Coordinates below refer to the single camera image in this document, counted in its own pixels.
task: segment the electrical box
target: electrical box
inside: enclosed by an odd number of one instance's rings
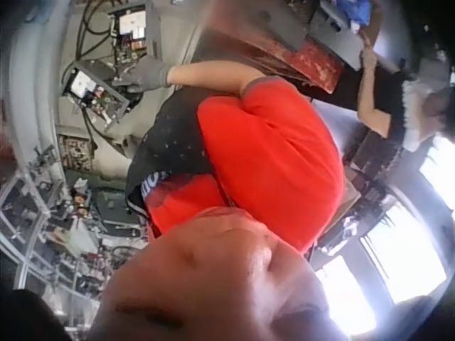
[[[111,19],[114,65],[120,74],[145,55],[161,60],[161,19],[152,1],[115,7]]]
[[[89,109],[105,122],[104,130],[108,131],[142,98],[142,94],[128,93],[126,88],[111,87],[116,76],[115,70],[99,60],[76,61],[66,73],[62,96]]]

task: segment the red shirt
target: red shirt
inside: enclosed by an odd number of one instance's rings
[[[309,101],[285,80],[263,79],[249,85],[242,99],[206,99],[198,119],[226,195],[306,251],[330,222],[344,186],[338,150]],[[159,183],[145,200],[161,233],[225,205],[212,175],[181,179],[180,186],[170,181]]]

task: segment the gray glove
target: gray glove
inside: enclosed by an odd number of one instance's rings
[[[127,69],[114,80],[115,87],[128,87],[128,92],[145,92],[160,87],[170,87],[168,74],[170,65],[157,60],[150,55],[143,57],[135,66]]]

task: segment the white ruffled collar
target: white ruffled collar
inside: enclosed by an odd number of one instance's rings
[[[406,129],[403,147],[408,151],[415,152],[421,142],[420,117],[423,115],[422,105],[430,91],[419,80],[406,80],[402,87]]]

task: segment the bright window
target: bright window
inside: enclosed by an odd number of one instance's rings
[[[446,279],[426,228],[399,203],[360,241],[395,303],[428,295]]]
[[[358,335],[376,327],[373,309],[342,256],[327,263],[316,275],[326,292],[330,316],[345,334]]]
[[[447,206],[455,210],[455,144],[440,136],[435,137],[420,171]]]

